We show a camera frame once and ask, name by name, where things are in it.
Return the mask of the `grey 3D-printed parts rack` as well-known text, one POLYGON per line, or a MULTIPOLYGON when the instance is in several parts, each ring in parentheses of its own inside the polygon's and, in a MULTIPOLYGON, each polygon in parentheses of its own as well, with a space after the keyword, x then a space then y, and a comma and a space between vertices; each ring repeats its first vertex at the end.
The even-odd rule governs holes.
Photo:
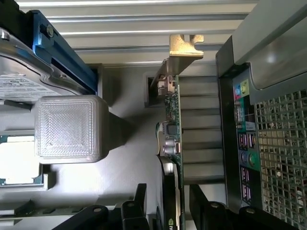
MULTIPOLYGON (((147 184, 149 222, 161 204, 155 127, 164 105, 147 104, 147 81, 160 67, 92 64, 97 94, 0 99, 0 136, 33 135, 41 184, 0 186, 0 230, 57 230, 92 205, 118 208, 147 184)), ((179 75, 184 195, 189 182, 217 179, 225 197, 217 70, 197 62, 179 75)))

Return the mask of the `grey open PC case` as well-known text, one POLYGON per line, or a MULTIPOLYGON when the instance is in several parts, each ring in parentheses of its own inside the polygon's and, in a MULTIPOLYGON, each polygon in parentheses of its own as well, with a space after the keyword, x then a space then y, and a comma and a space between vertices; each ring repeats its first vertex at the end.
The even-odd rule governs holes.
POLYGON ((307 230, 307 0, 260 0, 216 54, 228 207, 307 230))

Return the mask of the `CPU chip with green edge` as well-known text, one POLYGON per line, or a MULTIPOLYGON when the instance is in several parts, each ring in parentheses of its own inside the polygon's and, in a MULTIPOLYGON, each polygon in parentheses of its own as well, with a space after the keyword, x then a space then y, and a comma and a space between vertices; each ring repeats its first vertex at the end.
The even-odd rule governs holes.
POLYGON ((0 186, 41 184, 42 180, 34 136, 0 136, 0 186))

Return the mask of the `silver hard disk drive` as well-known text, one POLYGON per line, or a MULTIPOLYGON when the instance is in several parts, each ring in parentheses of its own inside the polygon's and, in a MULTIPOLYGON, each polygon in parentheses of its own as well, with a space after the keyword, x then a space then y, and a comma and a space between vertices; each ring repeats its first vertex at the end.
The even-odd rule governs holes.
POLYGON ((34 104, 43 96, 85 93, 83 86, 0 27, 0 99, 34 104))

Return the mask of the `blue disk drive caddy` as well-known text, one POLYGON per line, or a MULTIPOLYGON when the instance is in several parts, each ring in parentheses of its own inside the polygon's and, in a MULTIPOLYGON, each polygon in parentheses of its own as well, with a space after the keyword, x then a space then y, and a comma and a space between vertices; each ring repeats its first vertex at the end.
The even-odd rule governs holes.
POLYGON ((56 72, 52 83, 67 84, 82 94, 97 94, 98 78, 76 54, 51 22, 38 10, 32 10, 34 54, 56 72))

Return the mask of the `green graphics card with bracket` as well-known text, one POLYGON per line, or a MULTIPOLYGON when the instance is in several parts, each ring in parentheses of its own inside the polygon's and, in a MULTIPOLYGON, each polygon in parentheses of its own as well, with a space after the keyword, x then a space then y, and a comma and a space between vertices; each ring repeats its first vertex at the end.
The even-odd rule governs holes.
POLYGON ((169 56, 147 81, 147 104, 165 107, 165 120, 155 127, 162 168, 161 204, 157 208, 161 230, 185 230, 186 226, 179 75, 203 58, 203 51, 195 47, 203 41, 200 34, 190 35, 188 40, 182 34, 170 35, 169 56))

